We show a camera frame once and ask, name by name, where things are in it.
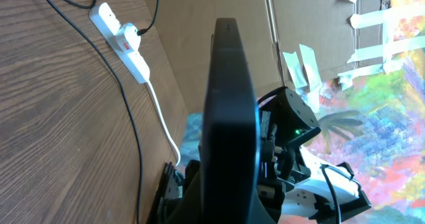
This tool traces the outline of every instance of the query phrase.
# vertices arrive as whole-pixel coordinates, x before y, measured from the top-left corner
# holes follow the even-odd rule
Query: green paint
[[[364,110],[372,106],[384,105],[394,98],[401,98],[407,84],[404,79],[404,70],[390,74],[378,74],[367,77],[362,91],[350,89],[346,92],[345,98],[351,108]]]

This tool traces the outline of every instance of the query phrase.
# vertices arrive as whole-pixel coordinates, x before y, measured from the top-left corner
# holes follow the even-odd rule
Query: white power strip
[[[134,44],[129,44],[127,41],[121,42],[118,36],[116,36],[119,33],[123,33],[124,28],[128,26],[132,26],[135,31],[137,29],[132,24],[121,26],[107,3],[93,7],[90,10],[89,17],[134,78],[140,84],[147,82],[149,80],[150,70],[145,59],[143,59],[137,50],[140,45],[140,39],[134,41]]]

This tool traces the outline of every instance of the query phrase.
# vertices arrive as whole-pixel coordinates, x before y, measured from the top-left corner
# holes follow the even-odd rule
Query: painted palm tree
[[[354,137],[363,135],[363,132],[360,130],[360,126],[363,125],[363,122],[354,118],[350,118],[359,114],[360,112],[357,110],[349,110],[334,114],[328,114],[319,119],[321,134],[323,135],[323,139],[325,140],[326,154],[331,153],[330,132],[341,136],[347,141],[351,140],[351,137],[343,131],[351,133],[352,135],[354,135]],[[304,146],[310,146],[311,143],[312,140],[306,142]]]

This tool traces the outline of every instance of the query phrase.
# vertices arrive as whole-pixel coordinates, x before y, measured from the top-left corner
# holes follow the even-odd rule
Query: white cable
[[[149,87],[149,90],[151,91],[151,94],[152,94],[152,97],[153,97],[153,101],[154,101],[155,107],[157,109],[158,117],[159,117],[159,119],[161,121],[161,125],[162,125],[162,127],[164,129],[165,135],[167,136],[167,139],[168,139],[168,142],[170,143],[170,146],[174,150],[175,157],[177,159],[177,163],[175,165],[177,166],[180,163],[180,151],[179,151],[179,148],[177,147],[177,145],[175,145],[174,140],[171,138],[170,133],[168,132],[167,125],[165,125],[164,117],[162,117],[161,108],[159,107],[157,95],[155,94],[155,91],[153,90],[151,81],[148,80],[146,83],[147,83],[147,86]]]

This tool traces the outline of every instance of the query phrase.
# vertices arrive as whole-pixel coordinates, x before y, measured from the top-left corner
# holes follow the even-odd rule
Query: wood grain
[[[142,143],[144,223],[163,164],[175,162],[151,97],[91,23],[88,10],[53,1],[122,80]],[[151,20],[144,0],[98,4],[105,1],[122,23],[142,28]],[[0,223],[134,223],[139,156],[116,81],[45,0],[0,3]],[[155,27],[143,36],[140,52],[180,144],[188,112]]]

